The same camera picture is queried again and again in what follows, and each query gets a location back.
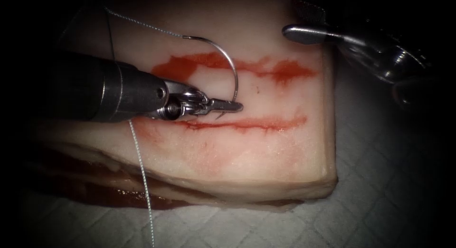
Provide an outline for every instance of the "red incision line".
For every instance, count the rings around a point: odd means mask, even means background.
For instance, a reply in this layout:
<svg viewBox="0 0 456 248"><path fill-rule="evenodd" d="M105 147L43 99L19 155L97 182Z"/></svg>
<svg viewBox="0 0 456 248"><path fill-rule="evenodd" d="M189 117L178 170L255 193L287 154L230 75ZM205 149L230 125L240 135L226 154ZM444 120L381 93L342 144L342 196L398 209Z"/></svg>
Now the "red incision line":
<svg viewBox="0 0 456 248"><path fill-rule="evenodd" d="M317 73L309 68L302 67L297 61L282 60L268 70L266 64L270 62L269 57L263 57L257 62L245 62L234 59L234 64L237 71L249 71L257 77L272 76L277 84L286 84L288 80L301 77L314 77ZM217 52L201 53L186 55L182 57L171 56L167 63L155 66L151 73L163 78L172 79L182 83L187 83L190 76L196 71L198 65L206 66L215 69L231 69L228 61ZM137 121L146 123L150 119L137 119ZM305 116L296 117L291 121L284 121L278 118L263 118L263 119L243 119L242 122L235 123L199 123L197 121L189 122L172 122L170 124L179 124L187 127L187 129L199 130L206 128L220 128L231 126L236 129L245 130L248 128L260 128L263 130L281 131L293 128L304 124L307 121Z"/></svg>
<svg viewBox="0 0 456 248"><path fill-rule="evenodd" d="M176 122L178 125L186 126L191 130L199 130L206 128L220 128L220 127L234 127L236 129L251 129L251 128L260 128L265 131L282 131L287 130L293 127L304 124L307 121L307 117L298 117L290 121L284 121L278 118L262 118L262 119L243 119L242 122L234 123L199 123L199 122Z"/></svg>
<svg viewBox="0 0 456 248"><path fill-rule="evenodd" d="M285 84L288 80L297 77L314 77L316 72L302 67L297 61L282 60L272 69L265 69L270 61L269 57L263 57L257 62L245 62L234 59L237 71L249 71L257 77L271 75L277 83ZM157 65L152 69L152 74L172 79L179 82L187 82L190 76L196 71L198 65L215 69L231 69L228 61L217 52L187 55L183 57L171 56L167 63Z"/></svg>

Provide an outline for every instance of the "skin surface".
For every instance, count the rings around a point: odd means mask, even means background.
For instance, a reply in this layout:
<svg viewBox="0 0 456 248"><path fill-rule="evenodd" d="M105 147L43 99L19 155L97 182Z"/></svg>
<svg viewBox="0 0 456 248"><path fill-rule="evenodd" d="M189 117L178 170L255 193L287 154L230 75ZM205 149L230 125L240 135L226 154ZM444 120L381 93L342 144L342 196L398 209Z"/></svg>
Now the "skin surface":
<svg viewBox="0 0 456 248"><path fill-rule="evenodd" d="M237 101L244 105L240 113L217 120L219 114L212 113L188 122L133 119L148 176L210 197L170 186L150 186L152 194L210 204L215 198L252 203L313 199L332 192L337 176L331 63L323 47L282 36L282 27L296 22L290 0L107 0L106 5L166 30L213 40L234 59L238 71ZM214 47L115 16L109 22L116 60L194 85L209 97L232 98L232 71ZM112 59L104 12L99 7L85 10L60 46ZM42 121L36 126L33 140L70 157L101 163L112 172L134 172L139 166L126 122ZM140 181L73 178L120 190L143 188Z"/></svg>

